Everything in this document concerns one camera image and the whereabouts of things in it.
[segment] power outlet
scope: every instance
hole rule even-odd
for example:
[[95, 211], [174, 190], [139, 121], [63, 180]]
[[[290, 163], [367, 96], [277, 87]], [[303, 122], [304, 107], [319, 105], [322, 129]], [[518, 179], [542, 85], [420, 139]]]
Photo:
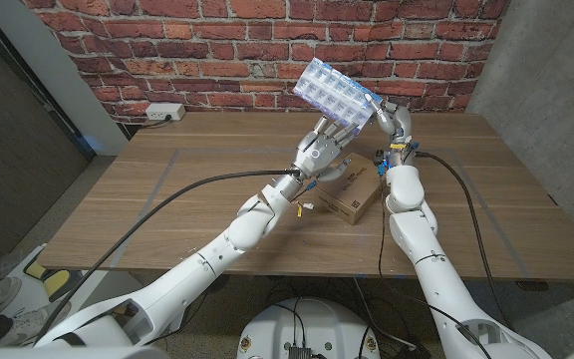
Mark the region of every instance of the power outlet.
[[185, 115], [185, 107], [182, 104], [149, 104], [145, 113], [152, 121], [163, 121], [167, 115], [173, 121], [179, 121]]

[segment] transparent plastic container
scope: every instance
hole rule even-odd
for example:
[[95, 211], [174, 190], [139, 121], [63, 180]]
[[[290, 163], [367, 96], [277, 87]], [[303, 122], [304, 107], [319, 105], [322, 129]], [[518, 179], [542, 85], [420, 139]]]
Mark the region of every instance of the transparent plastic container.
[[316, 58], [301, 75], [294, 93], [345, 126], [358, 125], [357, 132], [374, 112], [365, 94], [382, 101], [380, 96]]

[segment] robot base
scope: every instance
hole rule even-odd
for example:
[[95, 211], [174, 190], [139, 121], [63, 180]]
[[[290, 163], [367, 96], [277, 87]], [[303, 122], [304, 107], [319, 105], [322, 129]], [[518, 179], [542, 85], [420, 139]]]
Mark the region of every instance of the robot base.
[[[360, 346], [364, 345], [363, 358], [380, 359], [378, 343], [374, 332], [369, 329], [365, 342], [361, 344], [367, 323], [346, 307], [329, 300], [302, 297], [280, 302], [289, 309], [296, 306], [305, 327], [306, 348], [311, 355], [322, 354], [321, 358], [358, 358]], [[272, 305], [258, 314], [243, 330], [238, 344], [238, 359], [295, 358], [310, 356], [289, 355], [294, 344], [294, 323], [296, 325], [296, 346], [303, 347], [303, 332], [300, 321], [293, 312]]]

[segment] cardboard box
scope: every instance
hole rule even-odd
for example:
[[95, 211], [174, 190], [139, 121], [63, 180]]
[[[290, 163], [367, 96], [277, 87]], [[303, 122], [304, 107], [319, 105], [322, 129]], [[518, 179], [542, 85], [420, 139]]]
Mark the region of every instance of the cardboard box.
[[380, 193], [381, 180], [373, 162], [353, 153], [347, 159], [351, 162], [339, 179], [316, 186], [316, 199], [348, 224], [355, 224]]

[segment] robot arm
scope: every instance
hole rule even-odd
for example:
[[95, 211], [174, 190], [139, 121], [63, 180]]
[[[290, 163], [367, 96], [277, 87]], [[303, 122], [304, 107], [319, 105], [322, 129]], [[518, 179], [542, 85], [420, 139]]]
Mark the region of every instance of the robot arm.
[[[340, 122], [327, 129], [326, 117], [298, 145], [292, 169], [299, 175], [284, 175], [262, 195], [251, 197], [236, 219], [216, 239], [164, 274], [151, 285], [134, 293], [109, 299], [78, 313], [51, 329], [36, 346], [69, 346], [73, 336], [87, 346], [140, 346], [157, 338], [166, 329], [180, 327], [186, 307], [220, 274], [229, 268], [276, 226], [303, 180], [332, 178], [342, 166], [329, 164], [355, 136], [352, 127], [339, 130]], [[132, 318], [120, 324], [113, 317], [126, 311]]]
[[[373, 100], [370, 103], [380, 109]], [[409, 111], [389, 105], [376, 113], [381, 128], [391, 139], [391, 150], [386, 153], [387, 185], [391, 189], [386, 201], [391, 214], [390, 229], [394, 241], [414, 265], [427, 303], [466, 326], [491, 358], [550, 358], [537, 344], [506, 328], [475, 304], [437, 241], [437, 221], [425, 201], [418, 169], [413, 162], [405, 161], [407, 155], [400, 156], [404, 150], [410, 150]], [[485, 358], [468, 332], [439, 312], [431, 314], [447, 358]]]

